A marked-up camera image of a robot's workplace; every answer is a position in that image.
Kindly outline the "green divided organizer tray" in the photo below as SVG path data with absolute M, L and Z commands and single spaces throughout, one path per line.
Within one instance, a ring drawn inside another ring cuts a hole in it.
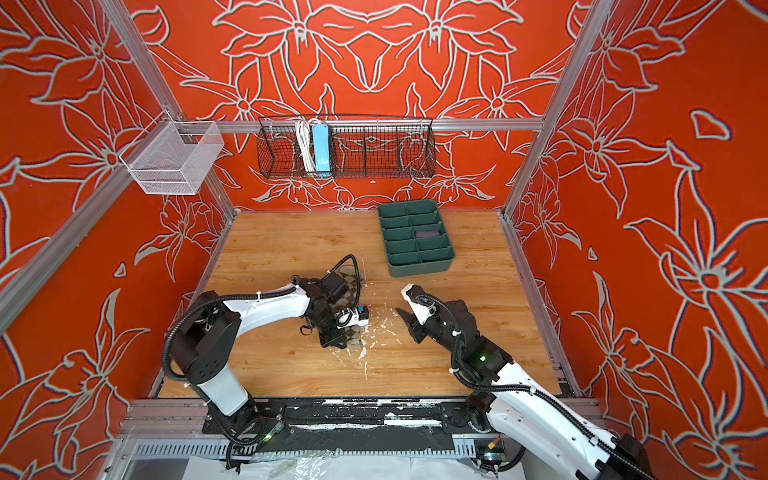
M 428 275 L 450 268 L 456 254 L 435 201 L 382 204 L 377 213 L 392 277 Z

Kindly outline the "olive argyle patterned sock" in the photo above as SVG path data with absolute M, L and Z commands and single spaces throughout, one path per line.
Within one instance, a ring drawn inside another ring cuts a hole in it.
M 343 310 L 352 305 L 357 292 L 357 283 L 352 266 L 342 267 L 337 274 L 344 280 L 347 286 L 347 291 L 335 304 L 337 310 Z M 361 327 L 346 327 L 344 331 L 347 339 L 347 348 L 353 351 L 360 351 L 363 347 Z

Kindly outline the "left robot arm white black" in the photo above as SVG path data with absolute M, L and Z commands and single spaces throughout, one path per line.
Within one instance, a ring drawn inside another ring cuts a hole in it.
M 301 319 L 303 334 L 317 333 L 323 348 L 344 349 L 348 332 L 364 327 L 362 278 L 354 255 L 344 256 L 320 278 L 294 276 L 286 286 L 255 294 L 203 293 L 170 326 L 162 347 L 167 379 L 193 389 L 231 447 L 260 443 L 267 419 L 236 378 L 230 355 L 244 334 L 279 321 Z

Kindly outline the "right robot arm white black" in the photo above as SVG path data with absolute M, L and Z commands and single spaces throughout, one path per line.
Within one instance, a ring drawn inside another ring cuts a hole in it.
M 470 389 L 471 408 L 495 432 L 516 441 L 567 479 L 650 479 L 645 447 L 576 413 L 536 382 L 512 356 L 480 334 L 462 300 L 443 302 L 419 285 L 402 290 L 398 313 L 416 342 L 450 353 L 449 372 Z

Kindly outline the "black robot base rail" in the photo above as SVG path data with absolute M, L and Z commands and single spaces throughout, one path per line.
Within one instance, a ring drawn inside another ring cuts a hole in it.
M 516 447 L 463 396 L 264 397 L 255 406 L 261 420 L 251 435 L 278 428 L 259 452 L 473 457 L 490 443 Z

